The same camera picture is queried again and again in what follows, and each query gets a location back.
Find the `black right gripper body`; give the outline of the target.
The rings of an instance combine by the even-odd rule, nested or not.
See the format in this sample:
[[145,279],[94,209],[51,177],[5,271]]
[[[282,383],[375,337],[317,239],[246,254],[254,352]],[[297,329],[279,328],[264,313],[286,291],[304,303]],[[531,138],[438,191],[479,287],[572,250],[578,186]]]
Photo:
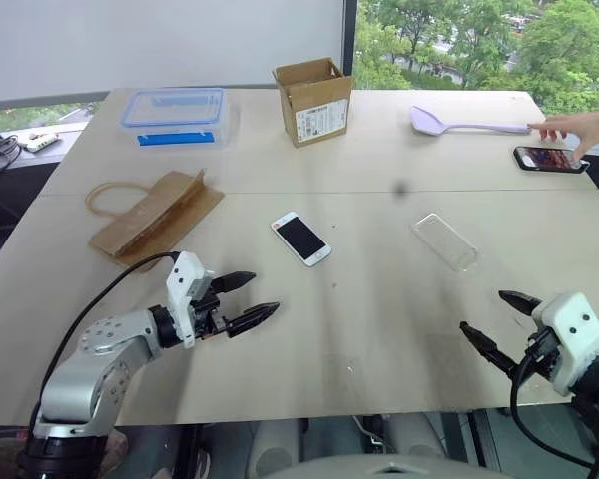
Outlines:
[[556,332],[549,326],[543,326],[533,333],[529,337],[525,355],[516,369],[516,383],[523,384],[535,374],[551,381],[560,345]]

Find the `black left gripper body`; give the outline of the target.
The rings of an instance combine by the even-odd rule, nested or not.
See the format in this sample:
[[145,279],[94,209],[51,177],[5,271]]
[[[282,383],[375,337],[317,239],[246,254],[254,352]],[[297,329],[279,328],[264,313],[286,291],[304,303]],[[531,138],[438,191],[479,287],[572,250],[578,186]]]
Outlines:
[[227,319],[218,313],[220,304],[218,295],[212,291],[207,291],[201,299],[192,301],[195,339],[203,340],[228,332]]

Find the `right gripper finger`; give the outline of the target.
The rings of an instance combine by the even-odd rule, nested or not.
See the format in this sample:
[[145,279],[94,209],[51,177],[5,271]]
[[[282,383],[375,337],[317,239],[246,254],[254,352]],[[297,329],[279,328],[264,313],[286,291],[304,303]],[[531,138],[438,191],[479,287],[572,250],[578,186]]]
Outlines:
[[520,291],[499,290],[499,297],[518,312],[531,316],[542,300]]
[[461,321],[459,328],[473,348],[490,364],[503,372],[511,381],[518,372],[519,365],[503,353],[498,345],[481,330],[472,327],[467,321]]

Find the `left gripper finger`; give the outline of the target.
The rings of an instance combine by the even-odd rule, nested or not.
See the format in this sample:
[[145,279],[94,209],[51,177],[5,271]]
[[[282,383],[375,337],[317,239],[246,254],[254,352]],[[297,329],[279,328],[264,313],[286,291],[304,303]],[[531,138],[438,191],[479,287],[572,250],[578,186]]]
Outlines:
[[214,278],[211,281],[210,290],[213,294],[229,293],[243,287],[256,276],[251,271],[234,271]]
[[246,309],[240,316],[227,323],[227,336],[233,338],[264,322],[280,307],[279,302],[267,302]]

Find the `person's bare hand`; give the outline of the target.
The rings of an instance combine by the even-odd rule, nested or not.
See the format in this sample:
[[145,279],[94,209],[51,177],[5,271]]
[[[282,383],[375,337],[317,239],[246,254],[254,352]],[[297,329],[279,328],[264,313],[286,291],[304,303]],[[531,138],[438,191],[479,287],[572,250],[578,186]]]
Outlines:
[[555,141],[558,136],[565,139],[569,134],[576,136],[579,144],[574,149],[572,160],[579,162],[595,145],[599,144],[599,111],[548,117],[538,123],[528,123],[529,129],[537,130],[540,138]]

